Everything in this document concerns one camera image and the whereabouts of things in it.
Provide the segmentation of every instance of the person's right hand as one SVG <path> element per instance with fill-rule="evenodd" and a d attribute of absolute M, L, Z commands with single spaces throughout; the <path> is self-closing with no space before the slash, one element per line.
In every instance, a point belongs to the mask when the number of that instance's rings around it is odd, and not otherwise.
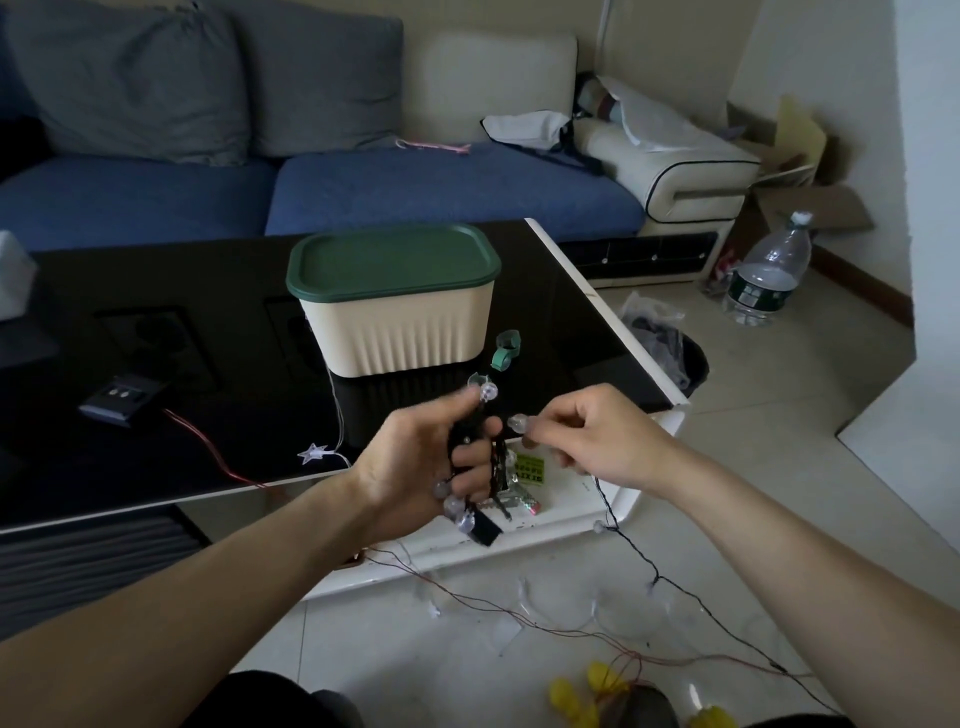
<path fill-rule="evenodd" d="M 553 448 L 578 473 L 660 497 L 698 458 L 609 384 L 556 397 L 527 421 L 524 440 Z"/>

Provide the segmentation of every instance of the beige plastic container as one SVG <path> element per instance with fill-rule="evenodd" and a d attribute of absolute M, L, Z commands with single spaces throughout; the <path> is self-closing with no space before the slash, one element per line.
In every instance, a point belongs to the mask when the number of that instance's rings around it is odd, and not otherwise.
<path fill-rule="evenodd" d="M 500 258 L 471 226 L 417 226 L 304 238 L 287 288 L 337 376 L 467 361 L 487 337 Z"/>

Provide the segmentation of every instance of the white leather armrest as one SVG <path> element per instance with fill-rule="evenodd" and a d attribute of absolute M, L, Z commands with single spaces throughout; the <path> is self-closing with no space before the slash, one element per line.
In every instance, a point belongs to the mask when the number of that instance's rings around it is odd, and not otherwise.
<path fill-rule="evenodd" d="M 600 159 L 656 223 L 733 220 L 759 171 L 756 157 L 716 137 L 706 149 L 641 152 L 615 124 L 577 119 L 574 128 L 577 149 Z"/>

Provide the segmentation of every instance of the hand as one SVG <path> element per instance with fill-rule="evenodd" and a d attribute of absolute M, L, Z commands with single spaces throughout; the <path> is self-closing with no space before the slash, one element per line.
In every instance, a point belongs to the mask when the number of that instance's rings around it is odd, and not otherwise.
<path fill-rule="evenodd" d="M 490 497 L 490 440 L 460 445 L 449 458 L 446 454 L 450 428 L 479 404 L 480 388 L 468 387 L 390 414 L 352 469 L 372 510 L 365 546 L 406 536 L 442 515 L 443 502 L 434 497 L 433 486 L 452 475 L 451 460 L 457 468 L 471 468 L 451 481 L 454 494 L 474 502 Z M 502 428 L 498 418 L 484 422 L 487 437 Z"/>
<path fill-rule="evenodd" d="M 609 384 L 556 397 L 529 419 L 524 440 L 554 448 L 565 468 L 659 497 L 699 457 Z"/>

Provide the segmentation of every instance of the gray pillow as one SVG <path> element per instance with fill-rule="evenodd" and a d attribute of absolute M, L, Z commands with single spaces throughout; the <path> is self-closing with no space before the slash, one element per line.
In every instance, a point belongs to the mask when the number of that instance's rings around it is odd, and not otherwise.
<path fill-rule="evenodd" d="M 292 157 L 387 141 L 400 129 L 403 23 L 281 0 L 219 0 L 248 69 L 252 152 Z"/>
<path fill-rule="evenodd" d="M 7 34 L 56 151 L 213 165 L 246 160 L 243 61 L 221 12 L 24 0 L 11 9 Z"/>

